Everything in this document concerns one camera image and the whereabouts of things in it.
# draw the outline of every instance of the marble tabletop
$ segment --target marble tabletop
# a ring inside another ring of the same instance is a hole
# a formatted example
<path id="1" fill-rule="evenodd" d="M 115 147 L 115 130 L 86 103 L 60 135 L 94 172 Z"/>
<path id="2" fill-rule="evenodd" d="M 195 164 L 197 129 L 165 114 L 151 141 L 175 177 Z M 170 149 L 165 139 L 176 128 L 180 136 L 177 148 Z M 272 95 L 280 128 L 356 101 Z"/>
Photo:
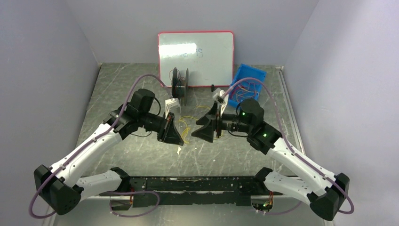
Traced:
<path id="1" fill-rule="evenodd" d="M 298 147 L 298 137 L 290 119 L 291 112 L 287 108 L 286 94 L 284 94 L 277 70 L 274 66 L 253 66 L 267 72 L 265 84 L 271 89 L 277 102 L 284 132 L 289 141 Z M 110 111 L 122 104 L 135 79 L 148 73 L 158 75 L 158 65 L 102 64 L 87 108 L 78 145 L 94 132 Z M 162 105 L 161 112 L 165 111 L 164 103 L 168 95 L 156 79 L 144 78 L 138 83 L 136 89 L 138 88 L 153 91 Z M 145 138 L 128 136 L 96 160 L 84 176 L 103 173 L 112 167 L 120 167 L 131 176 L 249 176 L 257 173 L 262 167 L 271 168 L 285 176 L 294 176 L 281 163 L 251 148 L 243 137 L 233 137 L 224 133 L 213 143 L 191 137 L 191 132 L 200 127 L 195 125 L 193 118 L 199 119 L 207 112 L 206 107 L 212 106 L 212 92 L 210 88 L 189 88 L 187 98 L 187 106 L 174 110 L 177 119 L 183 116 L 191 117 L 182 119 L 190 128 L 185 138 L 187 143 L 183 146 L 164 144 L 156 140 L 156 133 Z M 264 90 L 261 91 L 258 101 L 265 109 L 264 120 L 278 128 L 272 103 Z M 232 107 L 227 107 L 225 110 L 226 113 L 234 111 Z M 158 112 L 156 103 L 153 104 L 150 112 Z M 186 129 L 186 125 L 177 120 L 175 125 L 180 133 Z M 143 136 L 146 132 L 139 128 L 135 134 Z"/>

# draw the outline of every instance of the red whiteboard frame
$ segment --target red whiteboard frame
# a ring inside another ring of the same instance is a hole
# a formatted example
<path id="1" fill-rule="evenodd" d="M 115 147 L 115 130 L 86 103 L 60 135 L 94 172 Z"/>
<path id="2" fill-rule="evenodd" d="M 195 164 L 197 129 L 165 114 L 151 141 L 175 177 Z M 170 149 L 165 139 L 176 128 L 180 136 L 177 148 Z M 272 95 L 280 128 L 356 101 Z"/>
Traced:
<path id="1" fill-rule="evenodd" d="M 230 32 L 233 35 L 233 59 L 231 60 L 232 65 L 231 65 L 231 69 L 233 71 L 233 73 L 231 74 L 231 80 L 234 79 L 234 45 L 235 45 L 235 37 L 234 37 L 234 33 L 232 31 L 174 31 L 174 32 L 159 32 L 158 33 L 158 65 L 159 65 L 159 69 L 160 69 L 160 74 L 159 77 L 161 79 L 161 59 L 160 59 L 160 35 L 161 34 L 168 34 L 168 33 L 219 33 L 219 32 Z M 230 85 L 225 85 L 225 86 L 215 86 L 215 87 L 229 87 Z M 211 87 L 209 86 L 188 86 L 188 87 Z"/>

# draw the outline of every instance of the whiteboard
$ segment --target whiteboard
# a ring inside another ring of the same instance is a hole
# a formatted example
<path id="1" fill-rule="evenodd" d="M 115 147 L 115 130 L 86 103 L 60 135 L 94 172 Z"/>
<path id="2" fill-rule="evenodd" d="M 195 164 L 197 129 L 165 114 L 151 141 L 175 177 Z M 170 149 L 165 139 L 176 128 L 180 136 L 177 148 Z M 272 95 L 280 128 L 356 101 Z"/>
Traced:
<path id="1" fill-rule="evenodd" d="M 160 79 L 171 85 L 175 67 L 189 86 L 229 86 L 233 78 L 234 35 L 232 32 L 161 32 L 158 34 Z"/>

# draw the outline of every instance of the blue crate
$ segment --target blue crate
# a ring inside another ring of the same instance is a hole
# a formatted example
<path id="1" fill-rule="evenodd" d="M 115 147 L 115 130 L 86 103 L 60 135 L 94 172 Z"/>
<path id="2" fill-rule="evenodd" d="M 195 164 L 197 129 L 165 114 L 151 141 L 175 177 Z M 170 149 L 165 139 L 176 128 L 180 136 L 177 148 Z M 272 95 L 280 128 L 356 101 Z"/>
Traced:
<path id="1" fill-rule="evenodd" d="M 259 79 L 261 82 L 264 82 L 266 78 L 266 72 L 245 64 L 241 64 L 230 86 L 232 86 L 238 80 L 247 77 L 256 78 Z M 244 99 L 253 98 L 257 100 L 259 98 L 259 93 L 261 92 L 261 89 L 262 85 L 256 81 L 244 81 L 241 84 L 237 85 L 231 91 L 228 104 L 230 106 L 237 107 L 237 105 Z"/>

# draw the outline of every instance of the table surface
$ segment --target table surface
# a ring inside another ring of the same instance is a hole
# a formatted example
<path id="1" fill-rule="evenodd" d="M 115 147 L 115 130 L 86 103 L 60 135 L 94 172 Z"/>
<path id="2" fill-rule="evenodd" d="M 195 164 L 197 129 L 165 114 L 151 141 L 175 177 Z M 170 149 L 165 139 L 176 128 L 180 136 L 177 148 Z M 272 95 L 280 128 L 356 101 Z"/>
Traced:
<path id="1" fill-rule="evenodd" d="M 267 72 L 265 84 L 271 89 L 277 102 L 284 132 L 288 140 L 300 148 L 298 132 L 290 117 L 293 114 L 287 107 L 287 94 L 284 93 L 277 70 L 274 66 L 253 66 Z M 110 111 L 122 104 L 135 79 L 147 73 L 158 75 L 158 64 L 102 64 L 78 144 L 95 131 Z M 156 79 L 144 78 L 136 88 L 145 88 L 154 92 L 162 105 L 161 112 L 164 112 L 164 103 L 168 95 Z M 189 88 L 187 100 L 187 106 L 174 110 L 176 118 L 191 116 L 199 119 L 207 112 L 205 107 L 211 107 L 213 104 L 210 88 Z M 264 120 L 278 128 L 271 100 L 264 90 L 261 91 L 258 101 L 265 109 Z M 157 113 L 157 111 L 157 104 L 153 104 L 150 112 Z M 229 106 L 225 112 L 233 113 L 235 109 Z M 156 133 L 145 138 L 129 136 L 96 160 L 84 176 L 103 173 L 112 167 L 120 167 L 131 176 L 250 176 L 256 174 L 262 167 L 271 168 L 285 176 L 294 176 L 281 163 L 254 150 L 245 138 L 224 133 L 213 143 L 208 143 L 190 136 L 191 132 L 200 127 L 195 125 L 194 119 L 186 117 L 182 120 L 190 128 L 189 135 L 185 138 L 188 143 L 183 146 L 158 142 Z M 175 125 L 180 134 L 186 129 L 186 125 L 177 120 Z M 139 128 L 135 134 L 143 136 L 146 132 Z"/>

